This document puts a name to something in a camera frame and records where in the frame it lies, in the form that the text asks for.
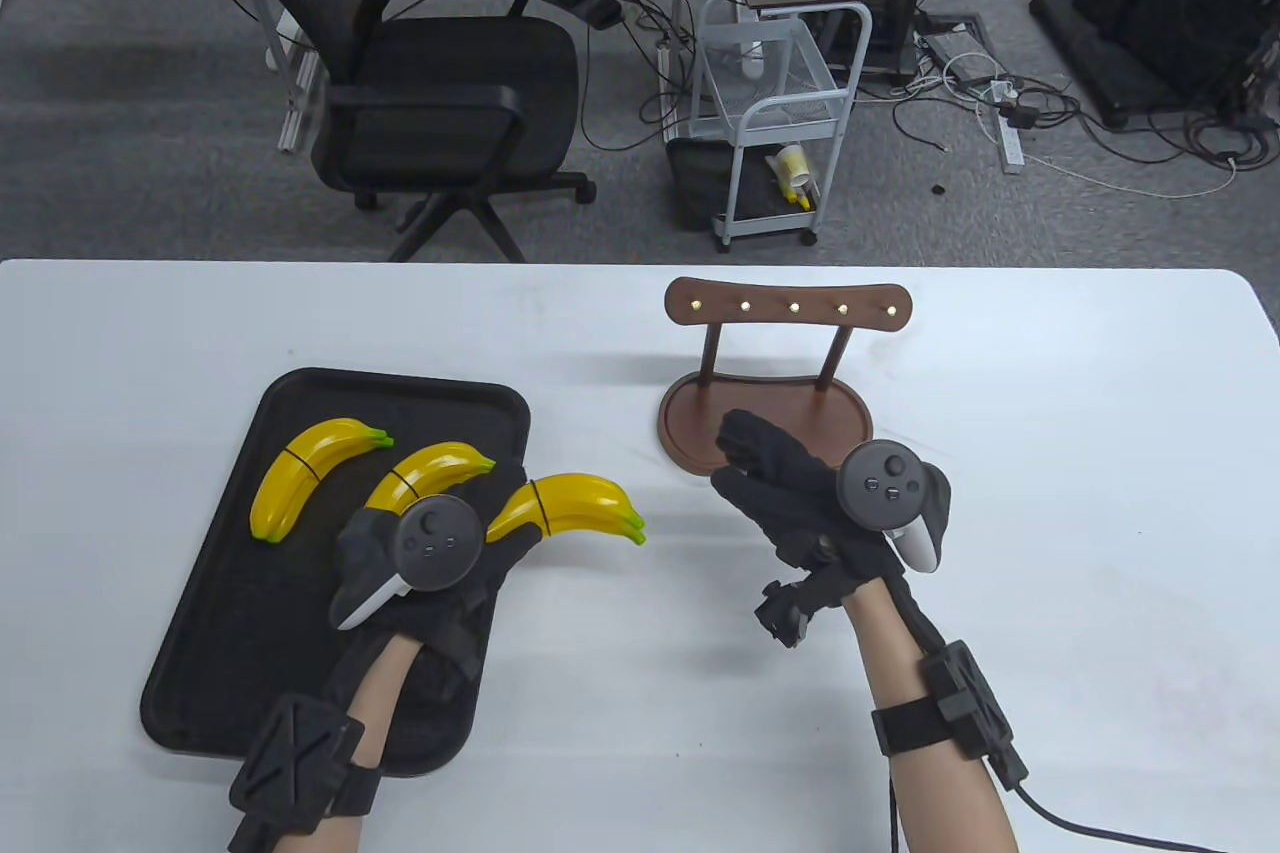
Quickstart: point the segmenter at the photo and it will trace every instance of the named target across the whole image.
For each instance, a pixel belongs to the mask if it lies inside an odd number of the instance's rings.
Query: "office chair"
[[[572,190],[559,172],[577,122],[577,53],[561,26],[507,15],[384,20],[390,0],[278,0],[329,73],[311,163],[324,184],[370,209],[376,193],[425,193],[390,255],[406,263],[458,210],[470,210],[512,263],[525,263],[490,199]]]

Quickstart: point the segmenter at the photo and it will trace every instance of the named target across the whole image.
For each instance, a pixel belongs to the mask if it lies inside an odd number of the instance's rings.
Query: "black glove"
[[[712,474],[716,492],[759,525],[782,562],[809,571],[800,583],[771,583],[755,611],[783,646],[795,647],[818,610],[840,606],[864,583],[904,583],[884,534],[849,519],[836,498],[836,470],[794,435],[730,410],[716,444],[730,462]]]
[[[840,565],[849,589],[832,605],[868,580],[902,575],[884,534],[841,510],[836,470],[785,429],[731,410],[716,444],[730,465],[712,474],[712,485],[759,525],[782,562],[810,573]]]
[[[471,483],[515,489],[524,485],[525,471],[513,464],[499,465],[493,474]],[[475,506],[477,497],[470,497],[467,489],[471,483],[451,489],[451,496],[471,501]],[[399,521],[394,514],[388,514],[388,517],[392,525]],[[480,519],[489,524],[493,516],[481,514]],[[466,578],[448,589],[431,593],[413,590],[392,597],[352,630],[356,635],[326,686],[329,698],[340,703],[348,693],[353,694],[369,666],[397,634],[422,643],[422,651],[406,680],[406,688],[412,688],[416,698],[447,702],[461,688],[479,680],[484,661],[481,635],[488,633],[488,624],[476,621],[477,611],[541,537],[543,532],[530,523],[497,543],[486,543]],[[339,551],[335,558],[339,575],[344,564],[352,565],[351,575],[358,575],[356,565],[361,560],[357,555]]]

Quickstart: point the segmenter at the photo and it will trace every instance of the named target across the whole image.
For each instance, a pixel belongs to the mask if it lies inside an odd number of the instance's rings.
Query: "metal cart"
[[[819,6],[759,9],[758,18],[712,24],[717,6],[742,0],[707,0],[695,31],[692,106],[682,123],[691,140],[723,140],[733,149],[728,205],[712,225],[727,251],[735,236],[804,231],[805,245],[818,241],[827,196],[836,175],[841,145],[854,108],[858,81],[872,35],[872,13],[864,3],[823,3]],[[858,47],[845,86],[836,85],[818,44],[801,15],[845,9],[858,15]],[[703,115],[703,90],[714,113]],[[750,146],[829,141],[826,169],[819,177],[817,204],[809,213],[735,219],[742,158]]]

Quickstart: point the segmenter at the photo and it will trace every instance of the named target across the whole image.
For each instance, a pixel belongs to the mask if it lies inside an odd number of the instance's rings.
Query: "yellow banana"
[[[358,419],[338,418],[303,429],[285,450],[315,470],[317,479],[324,479],[352,456],[393,444],[383,429],[366,426]]]
[[[250,533],[255,539],[279,543],[297,524],[320,480],[338,464],[393,443],[381,429],[351,418],[329,419],[298,433],[259,484],[248,514]]]
[[[535,483],[512,494],[489,524],[485,542],[495,543],[527,523],[543,537],[585,529],[626,537],[635,546],[645,542],[644,519],[617,483],[586,473],[562,473]]]
[[[435,443],[401,460],[378,484],[365,506],[403,514],[424,496],[443,493],[494,467],[494,461],[467,443]]]

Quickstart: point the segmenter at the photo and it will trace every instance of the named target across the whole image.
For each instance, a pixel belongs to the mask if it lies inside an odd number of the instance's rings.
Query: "white table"
[[[787,570],[662,453],[699,329],[666,266],[0,264],[0,849],[220,850],[234,765],[170,756],[138,695],[260,393],[303,365],[509,383],[531,473],[622,482],[635,549],[540,546],[457,761],[384,784],[365,849],[886,849],[884,762],[836,612],[787,652]],[[1275,849],[1280,348],[1215,272],[696,268],[896,280],[841,377],[955,485],[927,612],[973,646],[1052,809]],[[817,328],[728,328],[722,369],[809,371]],[[1188,414],[1185,410],[1192,406]],[[1105,850],[1015,799],[1030,853]]]

